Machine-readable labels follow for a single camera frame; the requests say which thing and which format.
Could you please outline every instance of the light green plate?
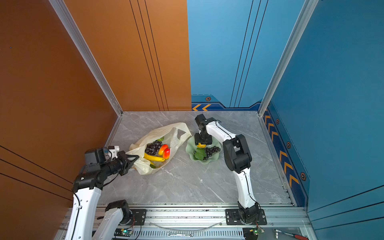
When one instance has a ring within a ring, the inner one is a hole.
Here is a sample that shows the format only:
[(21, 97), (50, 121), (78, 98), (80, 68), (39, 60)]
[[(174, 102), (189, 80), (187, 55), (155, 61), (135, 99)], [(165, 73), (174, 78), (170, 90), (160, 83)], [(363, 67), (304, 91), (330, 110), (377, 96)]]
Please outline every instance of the light green plate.
[(195, 159), (193, 152), (196, 150), (197, 146), (195, 145), (195, 136), (192, 136), (187, 141), (187, 146), (185, 147), (185, 151), (189, 154), (189, 157), (191, 158), (192, 161), (199, 161), (199, 162), (201, 162), (203, 164), (207, 164), (210, 161), (217, 160), (218, 156), (220, 155), (220, 152), (222, 150), (222, 147), (221, 147), (219, 141), (217, 141), (216, 138), (212, 137), (212, 144), (211, 145), (207, 145), (206, 147), (214, 147), (214, 146), (219, 147), (220, 151), (219, 152), (215, 152), (214, 154), (212, 154), (212, 156), (210, 158), (208, 158), (207, 160)]

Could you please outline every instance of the silver wrench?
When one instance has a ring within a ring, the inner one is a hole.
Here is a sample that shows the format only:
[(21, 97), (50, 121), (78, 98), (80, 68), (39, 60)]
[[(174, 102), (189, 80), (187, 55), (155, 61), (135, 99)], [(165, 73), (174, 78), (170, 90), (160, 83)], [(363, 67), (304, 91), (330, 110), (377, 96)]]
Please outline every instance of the silver wrench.
[(167, 233), (167, 236), (170, 237), (170, 236), (178, 236), (178, 237), (194, 237), (195, 234), (191, 233), (191, 234), (184, 234), (184, 233)]

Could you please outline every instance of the plastic bag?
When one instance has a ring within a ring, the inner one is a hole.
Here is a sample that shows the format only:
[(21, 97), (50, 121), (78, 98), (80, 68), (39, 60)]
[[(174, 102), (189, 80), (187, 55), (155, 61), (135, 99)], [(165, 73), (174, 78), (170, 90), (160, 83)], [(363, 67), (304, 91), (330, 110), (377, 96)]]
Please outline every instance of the plastic bag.
[[(185, 132), (177, 137), (179, 130)], [(187, 125), (183, 122), (178, 122), (174, 124), (170, 124), (164, 127), (160, 127), (152, 130), (147, 135), (138, 140), (135, 144), (131, 144), (129, 147), (129, 151), (126, 154), (130, 155), (138, 155), (140, 158), (136, 160), (133, 164), (134, 168), (141, 175), (153, 174), (165, 166), (175, 155), (177, 149), (191, 136), (191, 132), (189, 131)], [(151, 168), (149, 165), (151, 162), (144, 158), (144, 151), (147, 147), (147, 144), (152, 143), (153, 141), (164, 137), (162, 144), (167, 144), (170, 147), (169, 159), (164, 162), (154, 162), (155, 164), (159, 164), (158, 168)]]

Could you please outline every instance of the bunch of dark grapes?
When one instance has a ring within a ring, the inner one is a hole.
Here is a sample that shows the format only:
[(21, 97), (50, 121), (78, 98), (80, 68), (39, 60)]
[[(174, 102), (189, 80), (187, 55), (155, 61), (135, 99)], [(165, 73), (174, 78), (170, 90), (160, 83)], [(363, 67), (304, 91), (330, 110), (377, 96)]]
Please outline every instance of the bunch of dark grapes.
[(153, 143), (147, 144), (147, 147), (145, 148), (145, 153), (148, 155), (156, 156), (159, 149), (161, 148), (162, 142), (161, 141), (154, 141)]
[(206, 147), (205, 148), (205, 152), (207, 154), (207, 158), (209, 157), (212, 157), (212, 154), (214, 154), (215, 152), (220, 152), (220, 148), (219, 147)]

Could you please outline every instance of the orange wall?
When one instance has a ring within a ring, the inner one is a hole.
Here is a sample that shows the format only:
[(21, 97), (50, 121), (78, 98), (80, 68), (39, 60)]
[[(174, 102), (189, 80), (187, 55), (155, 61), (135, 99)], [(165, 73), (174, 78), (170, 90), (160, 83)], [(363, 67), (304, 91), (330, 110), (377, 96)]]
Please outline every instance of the orange wall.
[(190, 110), (186, 0), (65, 4), (123, 110)]
[(3, 239), (53, 238), (116, 117), (49, 1), (0, 1)]

